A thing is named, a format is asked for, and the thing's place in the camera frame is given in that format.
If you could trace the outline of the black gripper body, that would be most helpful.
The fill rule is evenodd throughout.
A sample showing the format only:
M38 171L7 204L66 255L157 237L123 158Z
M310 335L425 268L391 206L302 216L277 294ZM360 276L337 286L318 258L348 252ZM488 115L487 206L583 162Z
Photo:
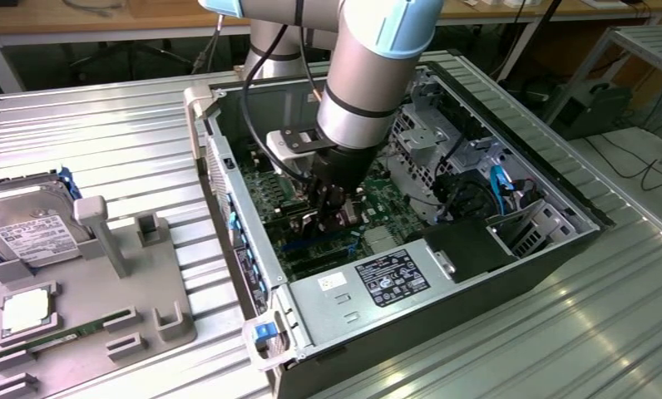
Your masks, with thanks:
M376 156L376 146L353 150L338 145L318 150L312 162L312 191L336 188L342 189L345 194L354 193Z

